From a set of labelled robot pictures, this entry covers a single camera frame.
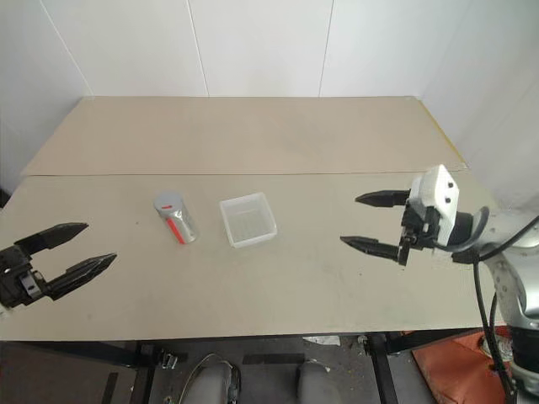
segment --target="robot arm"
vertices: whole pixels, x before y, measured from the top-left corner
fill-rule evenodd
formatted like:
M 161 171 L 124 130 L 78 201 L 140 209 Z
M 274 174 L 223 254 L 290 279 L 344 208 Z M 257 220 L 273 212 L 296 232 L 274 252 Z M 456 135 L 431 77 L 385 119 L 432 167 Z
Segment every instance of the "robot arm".
M 88 258 L 50 282 L 32 269 L 32 255 L 70 241 L 87 227 L 86 223 L 62 223 L 18 240 L 0 251 L 0 319 L 14 307 L 30 305 L 44 296 L 60 299 L 110 266 L 116 258 L 114 253 Z
M 472 263 L 475 271 L 478 262 L 484 261 L 513 340 L 514 382 L 519 391 L 539 399 L 539 216 L 507 210 L 490 213 L 486 207 L 476 215 L 461 213 L 456 210 L 458 195 L 455 180 L 442 165 L 417 177 L 410 190 L 361 195 L 356 202 L 404 206 L 400 242 L 393 246 L 356 236 L 341 240 L 401 265 L 406 265 L 410 249 L 424 248 L 451 252 L 454 262 Z

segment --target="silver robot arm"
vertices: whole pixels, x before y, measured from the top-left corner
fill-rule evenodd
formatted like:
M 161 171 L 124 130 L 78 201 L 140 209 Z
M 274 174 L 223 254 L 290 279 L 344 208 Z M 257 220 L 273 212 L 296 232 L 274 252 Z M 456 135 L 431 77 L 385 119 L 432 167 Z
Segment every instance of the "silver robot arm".
M 539 216 L 531 212 L 483 207 L 476 215 L 458 212 L 459 189 L 444 166 L 417 177 L 410 190 L 377 191 L 357 202 L 375 207 L 404 206 L 398 246 L 357 236 L 341 237 L 351 247 L 406 265 L 410 249 L 439 248 L 456 263 L 473 264 L 485 337 L 507 396 L 519 402 L 539 401 Z M 494 336 L 488 332 L 480 295 L 478 263 L 493 276 L 504 321 L 513 346 L 510 380 L 499 357 Z

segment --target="white wall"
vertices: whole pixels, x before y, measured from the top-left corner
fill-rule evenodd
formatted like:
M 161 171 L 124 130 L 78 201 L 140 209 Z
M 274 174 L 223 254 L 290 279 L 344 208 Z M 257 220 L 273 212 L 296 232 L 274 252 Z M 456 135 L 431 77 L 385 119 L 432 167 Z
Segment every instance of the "white wall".
M 474 0 L 424 103 L 502 205 L 539 209 L 537 0 Z
M 414 95 L 503 203 L 533 204 L 538 6 L 2 0 L 0 185 L 84 95 Z

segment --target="red stripe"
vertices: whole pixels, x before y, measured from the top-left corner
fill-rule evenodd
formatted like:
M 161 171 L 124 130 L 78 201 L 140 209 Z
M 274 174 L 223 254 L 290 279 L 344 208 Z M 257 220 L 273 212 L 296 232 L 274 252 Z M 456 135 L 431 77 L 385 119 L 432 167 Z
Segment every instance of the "red stripe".
M 180 232 L 178 231 L 178 228 L 176 227 L 176 225 L 174 224 L 174 221 L 170 218 L 167 219 L 167 224 L 168 224 L 168 227 L 170 227 L 170 230 L 172 230 L 172 233 L 174 233 L 174 235 L 176 236 L 176 238 L 178 239 L 178 241 L 181 243 L 181 244 L 185 244 L 185 241 L 184 241 L 184 238 L 182 237 L 182 235 L 180 234 Z

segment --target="can lid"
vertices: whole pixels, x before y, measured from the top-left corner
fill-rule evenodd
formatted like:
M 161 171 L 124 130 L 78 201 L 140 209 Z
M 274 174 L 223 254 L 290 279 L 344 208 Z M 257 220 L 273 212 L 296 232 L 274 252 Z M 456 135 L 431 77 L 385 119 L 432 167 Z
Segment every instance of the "can lid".
M 184 206 L 182 195 L 176 191 L 163 191 L 153 200 L 153 207 L 159 215 L 168 215 Z

